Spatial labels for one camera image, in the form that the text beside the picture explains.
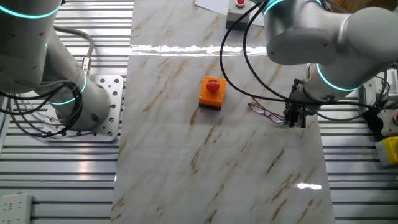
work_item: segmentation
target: red button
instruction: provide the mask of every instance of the red button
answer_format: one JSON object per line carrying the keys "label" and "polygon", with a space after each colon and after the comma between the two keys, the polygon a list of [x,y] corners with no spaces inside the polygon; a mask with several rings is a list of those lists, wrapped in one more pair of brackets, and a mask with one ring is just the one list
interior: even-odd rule
{"label": "red button", "polygon": [[206,88],[209,92],[215,93],[220,89],[220,83],[217,80],[210,80],[207,82]]}

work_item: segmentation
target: orange button base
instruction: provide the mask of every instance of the orange button base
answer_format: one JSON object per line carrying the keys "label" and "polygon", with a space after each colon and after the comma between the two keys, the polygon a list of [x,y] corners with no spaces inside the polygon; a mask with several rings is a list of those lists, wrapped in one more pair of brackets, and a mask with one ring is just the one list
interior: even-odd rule
{"label": "orange button base", "polygon": [[[220,88],[212,93],[207,88],[209,81],[216,80],[220,84]],[[200,94],[199,94],[199,107],[210,108],[214,110],[221,110],[224,102],[226,80],[222,78],[203,77]]]}

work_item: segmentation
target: teal light ring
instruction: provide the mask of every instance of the teal light ring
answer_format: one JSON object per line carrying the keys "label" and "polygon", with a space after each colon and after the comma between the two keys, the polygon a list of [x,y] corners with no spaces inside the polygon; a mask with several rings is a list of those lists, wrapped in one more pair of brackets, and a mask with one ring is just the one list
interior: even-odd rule
{"label": "teal light ring", "polygon": [[323,74],[322,74],[322,72],[321,72],[321,69],[320,69],[320,67],[319,67],[319,64],[317,64],[317,69],[318,69],[319,76],[321,76],[321,78],[323,79],[323,81],[325,81],[325,83],[327,83],[327,84],[330,85],[331,87],[335,88],[336,90],[340,90],[340,91],[354,91],[354,90],[359,89],[359,87],[358,87],[358,88],[353,88],[353,89],[344,89],[344,88],[337,87],[337,86],[331,84],[331,83],[323,76]]}
{"label": "teal light ring", "polygon": [[56,13],[58,11],[58,9],[60,9],[60,7],[61,7],[61,5],[59,5],[54,11],[52,11],[50,13],[47,13],[47,14],[44,14],[44,15],[38,15],[38,16],[21,14],[21,13],[14,12],[14,11],[11,11],[9,9],[6,9],[5,7],[2,7],[2,6],[0,6],[0,10],[2,10],[5,13],[8,13],[10,15],[13,15],[13,16],[16,16],[16,17],[21,17],[21,18],[24,18],[24,19],[41,19],[41,18],[45,18],[47,16],[51,16],[52,14]]}
{"label": "teal light ring", "polygon": [[[270,0],[266,6],[266,11],[264,12],[263,18],[265,18],[267,12],[276,4],[282,2],[283,0]],[[322,5],[321,0],[317,0],[317,2],[319,3],[319,5]]]}
{"label": "teal light ring", "polygon": [[[83,94],[83,91],[84,91],[85,88],[86,88],[86,84],[87,84],[87,76],[85,75],[85,84],[83,85],[83,88],[81,89],[81,93],[82,93],[82,94]],[[76,99],[76,97],[74,97],[73,99],[68,100],[68,101],[66,101],[66,102],[63,102],[63,103],[51,103],[51,102],[49,102],[49,103],[52,104],[52,105],[65,105],[65,104],[67,104],[67,103],[70,103],[70,102],[74,101],[75,99]]]}

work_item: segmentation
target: eyeglasses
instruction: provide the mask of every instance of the eyeglasses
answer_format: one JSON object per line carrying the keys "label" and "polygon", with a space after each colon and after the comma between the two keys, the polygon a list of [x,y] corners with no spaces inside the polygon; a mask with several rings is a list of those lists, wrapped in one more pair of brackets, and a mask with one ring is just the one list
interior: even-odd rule
{"label": "eyeglasses", "polygon": [[279,125],[285,125],[284,123],[284,116],[281,116],[279,114],[275,114],[269,110],[267,110],[265,107],[263,107],[255,98],[252,97],[254,102],[248,103],[249,107],[251,110],[254,112],[264,115],[265,117],[269,118],[271,121],[273,121],[276,124]]}

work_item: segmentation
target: small control box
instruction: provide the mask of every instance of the small control box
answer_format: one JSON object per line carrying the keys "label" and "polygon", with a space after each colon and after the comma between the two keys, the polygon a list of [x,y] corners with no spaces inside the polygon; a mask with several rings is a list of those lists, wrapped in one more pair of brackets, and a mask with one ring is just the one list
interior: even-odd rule
{"label": "small control box", "polygon": [[225,87],[226,80],[222,78],[203,77],[199,94],[199,107],[221,110]]}
{"label": "small control box", "polygon": [[398,136],[398,109],[384,109],[378,117],[383,120],[381,134],[385,137]]}
{"label": "small control box", "polygon": [[[228,12],[226,15],[226,28],[231,28],[231,26],[250,8],[250,0],[229,0]],[[243,20],[236,24],[234,30],[246,30],[248,23],[249,16],[246,16]]]}
{"label": "small control box", "polygon": [[32,196],[21,193],[0,198],[1,224],[29,224]]}

